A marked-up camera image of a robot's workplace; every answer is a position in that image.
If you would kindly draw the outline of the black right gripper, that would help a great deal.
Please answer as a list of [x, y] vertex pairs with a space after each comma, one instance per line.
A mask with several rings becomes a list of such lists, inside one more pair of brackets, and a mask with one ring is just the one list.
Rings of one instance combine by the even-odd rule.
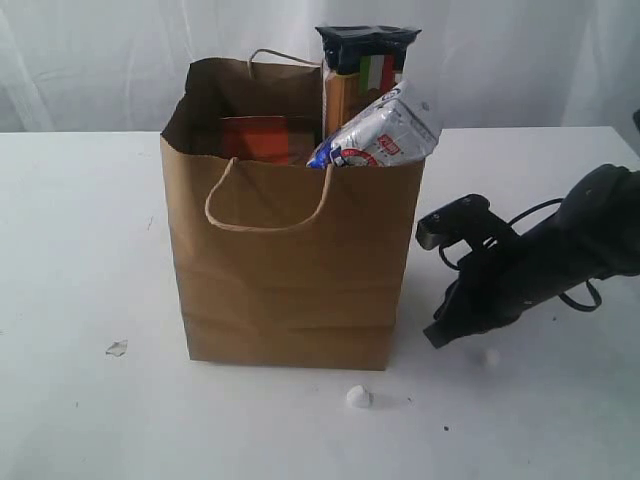
[[443, 303], [423, 334], [436, 348], [496, 329], [555, 296], [551, 235], [554, 215], [519, 234], [515, 224], [555, 204], [529, 208], [510, 221], [491, 211], [490, 202], [468, 194], [427, 214], [417, 223], [416, 241], [436, 250], [457, 272]]

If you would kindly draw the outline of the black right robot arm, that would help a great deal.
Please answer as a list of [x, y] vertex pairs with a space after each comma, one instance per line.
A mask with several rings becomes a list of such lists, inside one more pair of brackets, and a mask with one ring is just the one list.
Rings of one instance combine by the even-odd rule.
[[602, 303], [592, 280], [638, 275], [638, 172], [601, 165], [551, 203], [556, 211], [524, 234], [479, 194], [418, 222], [423, 249], [443, 252], [460, 241], [471, 249], [453, 264], [458, 277], [423, 331], [434, 348], [510, 325], [554, 297], [592, 312]]

